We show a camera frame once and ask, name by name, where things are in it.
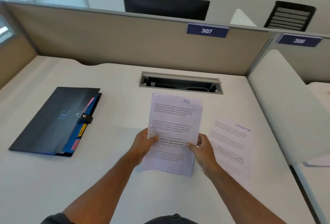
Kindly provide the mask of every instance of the blue sign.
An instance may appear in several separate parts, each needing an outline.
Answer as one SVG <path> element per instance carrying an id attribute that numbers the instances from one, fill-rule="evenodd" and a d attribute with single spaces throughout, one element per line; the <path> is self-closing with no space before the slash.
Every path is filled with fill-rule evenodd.
<path id="1" fill-rule="evenodd" d="M 210 26 L 203 24 L 188 23 L 187 34 L 213 36 L 225 38 L 229 31 L 228 27 Z"/>
<path id="2" fill-rule="evenodd" d="M 322 37 L 282 34 L 281 37 L 277 40 L 277 43 L 305 47 L 316 47 L 316 45 L 318 45 L 319 42 L 322 41 L 322 39 Z"/>

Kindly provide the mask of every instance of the forearm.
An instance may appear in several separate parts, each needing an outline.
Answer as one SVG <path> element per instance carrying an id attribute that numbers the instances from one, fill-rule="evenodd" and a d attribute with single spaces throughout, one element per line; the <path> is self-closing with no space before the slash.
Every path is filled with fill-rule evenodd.
<path id="1" fill-rule="evenodd" d="M 75 224 L 108 224 L 136 166 L 126 153 L 96 184 L 72 202 L 63 213 Z"/>
<path id="2" fill-rule="evenodd" d="M 220 166 L 212 168 L 208 177 L 216 187 L 236 224 L 285 224 Z"/>

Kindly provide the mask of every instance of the hand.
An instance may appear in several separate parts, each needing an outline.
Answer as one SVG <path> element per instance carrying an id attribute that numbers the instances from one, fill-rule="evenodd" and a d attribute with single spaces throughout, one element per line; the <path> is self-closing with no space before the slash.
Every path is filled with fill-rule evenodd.
<path id="1" fill-rule="evenodd" d="M 206 135 L 199 133 L 197 146 L 187 142 L 187 147 L 195 154 L 197 162 L 207 177 L 210 177 L 211 173 L 219 168 L 213 147 Z"/>
<path id="2" fill-rule="evenodd" d="M 147 139 L 148 128 L 138 133 L 134 139 L 134 142 L 127 153 L 131 154 L 136 159 L 136 166 L 140 164 L 150 150 L 151 146 L 156 143 L 159 136 L 153 136 Z"/>

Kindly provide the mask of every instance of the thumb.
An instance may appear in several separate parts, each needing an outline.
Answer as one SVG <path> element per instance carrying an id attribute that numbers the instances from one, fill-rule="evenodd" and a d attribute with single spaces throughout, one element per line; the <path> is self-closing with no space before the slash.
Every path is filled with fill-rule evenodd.
<path id="1" fill-rule="evenodd" d="M 198 150 L 198 147 L 190 142 L 187 142 L 187 147 L 188 149 L 193 152 L 194 154 L 196 154 L 196 151 Z"/>
<path id="2" fill-rule="evenodd" d="M 159 140 L 159 136 L 150 137 L 148 140 L 150 140 L 152 143 L 156 143 Z"/>

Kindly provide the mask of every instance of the folder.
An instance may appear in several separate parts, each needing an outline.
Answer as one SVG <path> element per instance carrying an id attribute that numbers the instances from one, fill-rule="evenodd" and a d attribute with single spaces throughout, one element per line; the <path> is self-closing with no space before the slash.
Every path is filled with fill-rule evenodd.
<path id="1" fill-rule="evenodd" d="M 57 87 L 9 150 L 72 156 L 100 100 L 99 88 Z"/>

